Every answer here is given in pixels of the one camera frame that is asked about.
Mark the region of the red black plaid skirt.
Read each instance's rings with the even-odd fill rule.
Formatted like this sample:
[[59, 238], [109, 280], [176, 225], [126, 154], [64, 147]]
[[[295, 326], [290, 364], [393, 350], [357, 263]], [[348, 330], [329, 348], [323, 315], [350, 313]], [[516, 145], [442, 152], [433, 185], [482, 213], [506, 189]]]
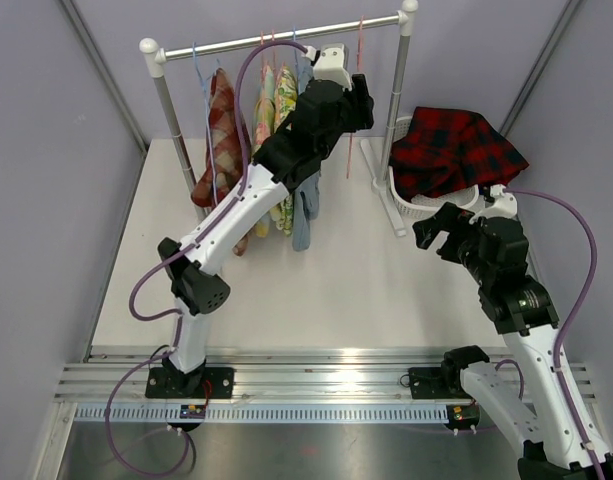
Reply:
[[422, 106], [414, 110], [404, 137], [393, 143], [389, 165], [404, 200], [506, 185], [529, 167], [482, 114]]

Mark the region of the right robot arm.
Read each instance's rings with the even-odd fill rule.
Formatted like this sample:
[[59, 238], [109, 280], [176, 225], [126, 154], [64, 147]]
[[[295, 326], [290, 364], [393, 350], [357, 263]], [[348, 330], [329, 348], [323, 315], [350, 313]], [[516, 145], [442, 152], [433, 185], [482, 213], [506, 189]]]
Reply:
[[557, 338], [563, 329], [543, 285], [527, 272], [529, 242], [514, 218], [480, 217], [452, 203], [413, 225], [416, 245], [463, 266], [478, 285], [480, 306], [502, 336], [532, 401], [526, 406], [477, 346], [445, 354], [442, 389], [467, 394], [494, 422], [517, 457], [523, 479], [613, 479], [613, 452], [574, 385]]

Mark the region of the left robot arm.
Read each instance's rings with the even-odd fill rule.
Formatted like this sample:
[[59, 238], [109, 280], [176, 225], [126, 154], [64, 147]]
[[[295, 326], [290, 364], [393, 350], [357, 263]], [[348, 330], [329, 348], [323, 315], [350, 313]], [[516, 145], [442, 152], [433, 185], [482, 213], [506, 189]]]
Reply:
[[179, 311], [172, 352], [156, 370], [160, 397], [207, 391], [210, 316], [231, 292], [218, 274], [224, 260], [265, 213], [319, 172], [342, 135], [372, 128], [373, 107], [362, 74], [352, 75], [350, 88], [311, 79], [294, 110], [253, 155], [240, 185], [181, 241], [160, 242]]

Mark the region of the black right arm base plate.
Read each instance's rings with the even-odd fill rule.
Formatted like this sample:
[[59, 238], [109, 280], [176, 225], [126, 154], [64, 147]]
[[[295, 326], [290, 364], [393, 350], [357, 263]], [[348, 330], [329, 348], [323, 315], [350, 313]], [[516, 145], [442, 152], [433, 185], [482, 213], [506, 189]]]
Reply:
[[463, 391], [451, 390], [439, 367], [411, 367], [400, 376], [398, 383], [414, 400], [467, 399]]

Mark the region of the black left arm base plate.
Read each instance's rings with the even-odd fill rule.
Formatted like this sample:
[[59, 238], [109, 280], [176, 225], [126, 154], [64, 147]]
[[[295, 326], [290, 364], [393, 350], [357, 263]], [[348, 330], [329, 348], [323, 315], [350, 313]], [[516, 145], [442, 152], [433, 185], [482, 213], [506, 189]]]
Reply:
[[149, 370], [145, 388], [148, 399], [231, 399], [234, 369], [230, 367], [200, 367], [183, 374], [165, 367]]

